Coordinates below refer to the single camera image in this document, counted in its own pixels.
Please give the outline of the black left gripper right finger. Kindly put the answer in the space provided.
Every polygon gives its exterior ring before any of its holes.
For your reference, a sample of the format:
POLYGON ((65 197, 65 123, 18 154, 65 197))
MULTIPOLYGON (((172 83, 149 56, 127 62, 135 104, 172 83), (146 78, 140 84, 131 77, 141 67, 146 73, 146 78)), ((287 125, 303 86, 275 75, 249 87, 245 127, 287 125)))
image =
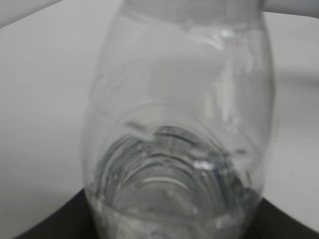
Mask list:
POLYGON ((252 211, 242 239, 318 239, 313 229, 295 220, 255 191, 247 194, 254 202, 245 202, 244 208, 252 211))

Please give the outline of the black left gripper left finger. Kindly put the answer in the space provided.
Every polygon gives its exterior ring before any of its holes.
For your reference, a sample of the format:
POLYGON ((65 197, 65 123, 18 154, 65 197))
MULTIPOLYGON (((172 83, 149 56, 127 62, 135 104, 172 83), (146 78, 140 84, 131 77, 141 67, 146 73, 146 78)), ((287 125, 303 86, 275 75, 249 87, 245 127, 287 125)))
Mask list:
POLYGON ((17 239, 97 239, 98 233, 83 190, 63 207, 17 239))

